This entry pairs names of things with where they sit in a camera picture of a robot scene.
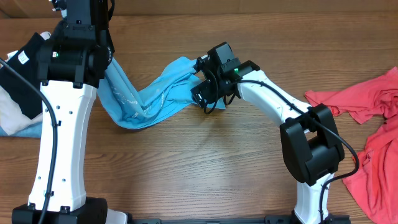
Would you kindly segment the light blue t-shirt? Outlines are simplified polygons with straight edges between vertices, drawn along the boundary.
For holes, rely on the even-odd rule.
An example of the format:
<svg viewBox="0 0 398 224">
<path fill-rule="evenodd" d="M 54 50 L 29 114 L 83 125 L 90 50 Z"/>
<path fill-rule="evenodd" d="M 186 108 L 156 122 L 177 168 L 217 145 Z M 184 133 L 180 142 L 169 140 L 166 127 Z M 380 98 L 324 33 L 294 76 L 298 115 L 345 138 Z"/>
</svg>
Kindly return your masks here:
<svg viewBox="0 0 398 224">
<path fill-rule="evenodd" d="M 180 57 L 168 64 L 149 86 L 138 91 L 113 59 L 97 94 L 111 119 L 125 129 L 153 126 L 193 104 L 191 89 L 201 83 L 195 60 Z"/>
</svg>

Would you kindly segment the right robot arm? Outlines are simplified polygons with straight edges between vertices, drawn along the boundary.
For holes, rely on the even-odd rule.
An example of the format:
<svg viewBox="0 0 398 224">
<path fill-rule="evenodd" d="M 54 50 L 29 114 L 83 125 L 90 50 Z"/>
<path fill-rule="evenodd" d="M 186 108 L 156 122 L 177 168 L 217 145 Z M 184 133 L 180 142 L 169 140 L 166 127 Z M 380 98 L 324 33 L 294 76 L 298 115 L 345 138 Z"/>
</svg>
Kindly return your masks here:
<svg viewBox="0 0 398 224">
<path fill-rule="evenodd" d="M 238 97 L 279 126 L 284 164 L 297 181 L 297 203 L 290 215 L 269 215 L 264 223 L 350 223 L 349 216 L 327 209 L 330 183 L 345 158 L 327 106 L 312 107 L 289 95 L 254 62 L 240 62 L 226 42 L 197 58 L 193 67 L 205 81 L 192 88 L 192 99 L 206 114 L 218 100 Z"/>
</svg>

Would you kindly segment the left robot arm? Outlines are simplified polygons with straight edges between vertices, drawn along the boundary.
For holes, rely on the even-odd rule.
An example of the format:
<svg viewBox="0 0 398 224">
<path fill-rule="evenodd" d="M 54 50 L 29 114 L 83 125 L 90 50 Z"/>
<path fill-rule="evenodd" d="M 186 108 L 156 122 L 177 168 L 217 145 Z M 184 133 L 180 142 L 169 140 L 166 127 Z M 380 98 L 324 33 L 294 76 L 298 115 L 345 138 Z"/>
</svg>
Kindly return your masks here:
<svg viewBox="0 0 398 224">
<path fill-rule="evenodd" d="M 43 120 L 39 160 L 28 202 L 12 211 L 13 223 L 121 223 L 129 213 L 88 197 L 84 181 L 86 134 L 96 92 L 111 63 L 109 21 L 114 1 L 54 1 L 62 14 L 37 55 Z"/>
</svg>

